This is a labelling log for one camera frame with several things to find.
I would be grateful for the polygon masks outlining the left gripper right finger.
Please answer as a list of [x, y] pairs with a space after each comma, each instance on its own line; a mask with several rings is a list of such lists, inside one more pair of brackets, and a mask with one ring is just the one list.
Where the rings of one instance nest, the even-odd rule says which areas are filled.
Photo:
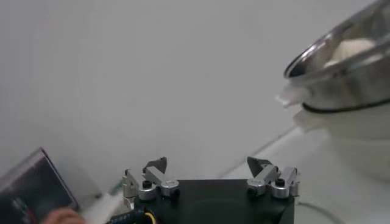
[[269, 160], [247, 157], [247, 164], [253, 175], [247, 180], [247, 194], [255, 198], [267, 191], [277, 199], [299, 196], [300, 172], [295, 167], [281, 170]]

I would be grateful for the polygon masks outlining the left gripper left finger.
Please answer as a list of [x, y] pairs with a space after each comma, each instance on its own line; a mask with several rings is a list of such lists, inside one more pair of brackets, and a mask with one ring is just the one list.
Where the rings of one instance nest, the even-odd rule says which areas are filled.
[[126, 169], [122, 175], [124, 204], [135, 208], [135, 202], [150, 202], [158, 197], [176, 200], [180, 196], [179, 181], [168, 177], [165, 172], [168, 165], [166, 157], [149, 161], [141, 174], [133, 174]]

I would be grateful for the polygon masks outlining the person's hand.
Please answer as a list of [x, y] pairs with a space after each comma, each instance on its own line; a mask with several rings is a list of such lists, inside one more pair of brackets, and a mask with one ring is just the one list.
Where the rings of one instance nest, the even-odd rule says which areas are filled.
[[86, 220], [70, 208], [51, 211], [41, 224], [86, 224]]

